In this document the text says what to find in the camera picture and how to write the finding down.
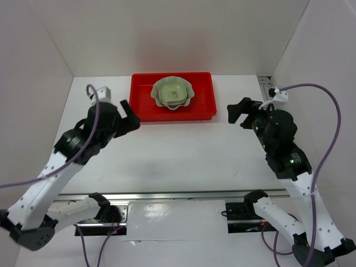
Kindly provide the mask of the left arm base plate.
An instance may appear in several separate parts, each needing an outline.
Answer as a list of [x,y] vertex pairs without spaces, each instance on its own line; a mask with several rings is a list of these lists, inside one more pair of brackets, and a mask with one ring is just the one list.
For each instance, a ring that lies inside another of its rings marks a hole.
[[104,218],[97,216],[77,223],[83,236],[106,236],[109,233],[114,236],[126,235],[128,203],[119,201],[112,202],[112,205],[116,208],[112,208],[112,211]]

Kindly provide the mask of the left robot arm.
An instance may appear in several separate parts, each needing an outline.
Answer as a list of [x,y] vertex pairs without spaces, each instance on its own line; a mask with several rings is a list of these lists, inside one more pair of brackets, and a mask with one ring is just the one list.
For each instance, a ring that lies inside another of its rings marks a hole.
[[123,100],[120,104],[126,117],[121,117],[117,107],[109,102],[90,107],[87,117],[64,132],[55,144],[40,174],[46,179],[31,185],[15,204],[1,210],[1,228],[9,232],[15,243],[37,251],[47,245],[55,233],[83,220],[120,222],[120,210],[97,192],[63,207],[52,207],[70,179],[91,157],[98,155],[112,139],[140,127],[140,119],[128,102]]

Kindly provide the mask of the large green scalloped bowl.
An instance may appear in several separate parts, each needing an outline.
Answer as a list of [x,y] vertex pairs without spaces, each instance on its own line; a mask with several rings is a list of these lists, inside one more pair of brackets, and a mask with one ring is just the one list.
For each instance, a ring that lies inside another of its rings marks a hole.
[[[183,83],[187,89],[186,101],[184,103],[182,103],[180,105],[176,105],[176,106],[168,106],[168,105],[162,104],[159,100],[158,89],[161,85],[163,85],[165,83]],[[179,107],[187,107],[190,104],[191,99],[195,97],[195,92],[193,90],[192,84],[189,81],[187,81],[181,77],[177,77],[177,76],[168,76],[168,77],[164,77],[154,83],[154,85],[152,87],[152,91],[151,91],[151,97],[155,100],[155,104],[158,107],[166,107],[169,110],[173,111],[173,110],[177,110]]]

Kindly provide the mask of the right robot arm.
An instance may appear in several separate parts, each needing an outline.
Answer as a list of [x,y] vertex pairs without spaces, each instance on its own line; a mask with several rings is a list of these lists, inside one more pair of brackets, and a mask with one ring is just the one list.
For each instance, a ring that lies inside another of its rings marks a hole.
[[248,97],[228,105],[228,122],[253,130],[265,153],[268,166],[285,186],[293,200],[299,220],[283,211],[263,190],[244,196],[243,212],[249,218],[265,219],[287,239],[300,265],[327,266],[337,257],[355,251],[353,240],[345,238],[331,219],[316,186],[305,153],[294,143],[297,126],[292,115],[276,110],[272,104],[261,109],[261,102]]

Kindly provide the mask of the green square plate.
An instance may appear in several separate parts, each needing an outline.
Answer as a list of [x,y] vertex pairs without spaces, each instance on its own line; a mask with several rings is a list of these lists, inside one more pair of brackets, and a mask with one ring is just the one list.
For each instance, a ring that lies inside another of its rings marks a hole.
[[183,83],[165,83],[158,89],[159,100],[162,104],[176,106],[187,99],[187,89]]

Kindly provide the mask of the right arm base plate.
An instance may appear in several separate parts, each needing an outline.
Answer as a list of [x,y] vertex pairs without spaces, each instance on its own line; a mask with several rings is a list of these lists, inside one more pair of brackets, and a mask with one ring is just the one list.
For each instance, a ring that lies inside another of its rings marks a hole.
[[227,202],[221,215],[227,219],[228,233],[258,233],[264,227],[265,231],[276,231],[266,220],[249,211],[243,202]]

